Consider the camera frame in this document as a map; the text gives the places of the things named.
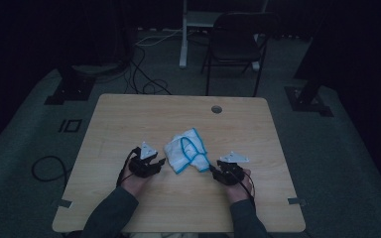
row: person's right hand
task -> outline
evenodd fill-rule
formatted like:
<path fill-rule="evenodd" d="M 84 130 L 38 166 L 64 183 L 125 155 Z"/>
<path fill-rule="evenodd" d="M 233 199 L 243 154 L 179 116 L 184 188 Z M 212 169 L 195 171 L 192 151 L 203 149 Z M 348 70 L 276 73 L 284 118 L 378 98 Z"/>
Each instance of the person's right hand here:
<path fill-rule="evenodd" d="M 250 170 L 246 169 L 243 169 L 243 172 L 247 175 L 244 176 L 242 183 L 246 186 L 249 192 L 252 192 L 252 184 L 249 181 L 249 176 L 251 172 Z M 236 201 L 249 199 L 249 194 L 246 192 L 246 190 L 240 183 L 237 183 L 235 185 L 225 185 L 224 189 L 227 193 L 228 201 L 230 202 L 230 204 Z"/>
<path fill-rule="evenodd" d="M 129 170 L 130 163 L 131 161 L 129 160 L 128 164 L 125 167 L 125 172 L 123 174 L 122 183 L 120 183 L 120 186 L 122 186 L 133 196 L 137 197 L 139 193 L 141 193 L 147 181 L 152 177 L 139 178 L 135 175 L 132 175 L 132 172 Z"/>

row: dark background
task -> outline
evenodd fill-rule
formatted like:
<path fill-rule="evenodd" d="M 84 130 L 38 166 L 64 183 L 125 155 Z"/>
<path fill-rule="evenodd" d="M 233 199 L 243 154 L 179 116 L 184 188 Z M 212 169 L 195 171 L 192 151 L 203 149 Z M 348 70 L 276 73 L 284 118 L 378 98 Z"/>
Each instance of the dark background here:
<path fill-rule="evenodd" d="M 128 45 L 113 36 L 131 34 L 127 28 L 182 26 L 182 1 L 124 2 L 126 8 L 120 1 L 0 1 L 0 133 L 57 65 L 127 60 L 122 50 L 110 54 Z M 244 10 L 260 3 L 236 2 L 190 0 L 189 8 Z M 267 11 L 282 18 L 277 38 L 313 39 L 296 78 L 338 93 L 381 172 L 381 1 L 271 0 Z"/>

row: gray sleeve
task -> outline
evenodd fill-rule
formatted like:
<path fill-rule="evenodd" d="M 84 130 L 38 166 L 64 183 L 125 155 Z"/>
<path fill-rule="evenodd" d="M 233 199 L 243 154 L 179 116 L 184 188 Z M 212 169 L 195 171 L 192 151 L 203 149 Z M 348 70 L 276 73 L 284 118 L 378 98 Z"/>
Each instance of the gray sleeve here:
<path fill-rule="evenodd" d="M 116 187 L 88 217 L 81 238 L 118 237 L 137 206 L 138 200 L 132 194 Z"/>
<path fill-rule="evenodd" d="M 234 202 L 230 206 L 234 238 L 267 238 L 265 226 L 256 216 L 250 200 Z"/>

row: table top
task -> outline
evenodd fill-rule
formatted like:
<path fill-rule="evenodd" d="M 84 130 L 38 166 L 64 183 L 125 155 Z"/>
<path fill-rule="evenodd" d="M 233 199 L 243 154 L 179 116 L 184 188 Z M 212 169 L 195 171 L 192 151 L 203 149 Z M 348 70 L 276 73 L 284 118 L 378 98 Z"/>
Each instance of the table top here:
<path fill-rule="evenodd" d="M 212 106 L 221 113 L 213 113 Z M 249 158 L 257 214 L 269 232 L 301 232 L 305 220 L 263 98 L 103 94 L 79 150 L 53 228 L 83 229 L 94 208 L 114 188 L 130 151 L 143 141 L 165 156 L 175 135 L 196 128 L 213 165 L 231 151 Z M 124 232 L 232 232 L 229 204 L 211 172 L 188 167 L 179 175 L 165 163 L 138 197 Z"/>

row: gray carpet floor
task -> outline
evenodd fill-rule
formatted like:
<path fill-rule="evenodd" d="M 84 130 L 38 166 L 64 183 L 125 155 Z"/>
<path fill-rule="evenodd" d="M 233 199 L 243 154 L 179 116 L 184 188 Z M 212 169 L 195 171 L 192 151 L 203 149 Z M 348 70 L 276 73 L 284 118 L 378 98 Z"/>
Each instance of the gray carpet floor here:
<path fill-rule="evenodd" d="M 139 37 L 168 34 L 146 32 Z M 166 82 L 174 95 L 204 94 L 205 74 L 199 71 L 206 38 L 195 34 L 190 39 L 185 69 L 179 68 L 179 38 L 142 46 L 145 58 L 140 68 L 152 79 Z M 258 97 L 266 98 L 270 105 L 296 192 L 307 202 L 302 207 L 307 232 L 315 238 L 381 237 L 381 177 L 337 94 L 325 87 L 319 91 L 334 117 L 295 112 L 287 99 L 285 86 L 305 84 L 293 76 L 308 47 L 309 43 L 300 40 L 272 40 L 258 91 Z M 134 62 L 138 63 L 142 56 L 143 52 L 137 50 Z M 103 70 L 96 66 L 78 69 L 86 73 Z M 62 237 L 53 231 L 52 222 L 63 195 L 64 179 L 38 181 L 33 178 L 31 167 L 41 157 L 57 156 L 71 168 L 98 97 L 102 93 L 135 93 L 128 86 L 134 69 L 132 65 L 122 73 L 98 77 L 87 101 L 44 105 L 61 80 L 56 70 L 32 90 L 0 136 L 0 237 Z M 210 95 L 250 96 L 256 72 L 248 70 L 242 75 L 240 71 L 214 68 Z M 139 72 L 135 81 L 140 90 L 148 82 Z M 77 132 L 60 132 L 63 120 L 82 123 Z M 38 164 L 36 171 L 42 178 L 51 178 L 60 175 L 62 167 L 57 161 L 48 160 Z M 308 233 L 271 235 L 310 237 Z"/>

